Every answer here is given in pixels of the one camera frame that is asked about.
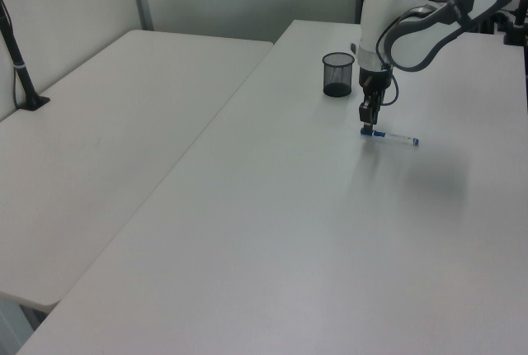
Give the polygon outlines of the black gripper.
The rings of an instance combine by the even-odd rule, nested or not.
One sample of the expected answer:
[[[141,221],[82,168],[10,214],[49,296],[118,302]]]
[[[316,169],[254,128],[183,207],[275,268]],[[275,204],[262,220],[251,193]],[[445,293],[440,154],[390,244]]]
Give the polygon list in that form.
[[[363,123],[361,132],[371,134],[373,126],[377,124],[380,103],[384,101],[386,90],[392,83],[392,72],[389,70],[375,72],[360,68],[359,84],[364,97],[372,98],[372,107],[369,101],[363,101],[359,106],[360,120]]]

